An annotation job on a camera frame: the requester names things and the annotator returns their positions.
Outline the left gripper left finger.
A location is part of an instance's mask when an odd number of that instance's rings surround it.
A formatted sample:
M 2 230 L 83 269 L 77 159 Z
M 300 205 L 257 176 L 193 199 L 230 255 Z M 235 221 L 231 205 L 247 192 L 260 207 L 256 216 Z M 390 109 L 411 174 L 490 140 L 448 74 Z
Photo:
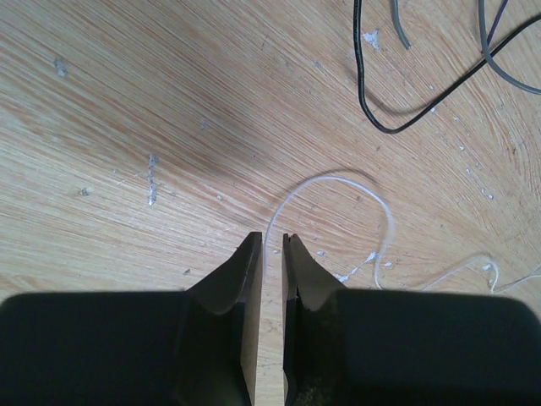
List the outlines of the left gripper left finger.
M 5 299 L 2 404 L 253 404 L 261 251 L 250 233 L 185 290 Z

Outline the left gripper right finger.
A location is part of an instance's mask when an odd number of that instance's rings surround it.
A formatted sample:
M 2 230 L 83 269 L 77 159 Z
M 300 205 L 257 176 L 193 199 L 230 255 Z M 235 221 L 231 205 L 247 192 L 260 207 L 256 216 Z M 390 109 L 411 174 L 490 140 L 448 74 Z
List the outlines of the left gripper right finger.
M 349 288 L 283 238 L 288 405 L 537 405 L 540 323 L 523 302 Z

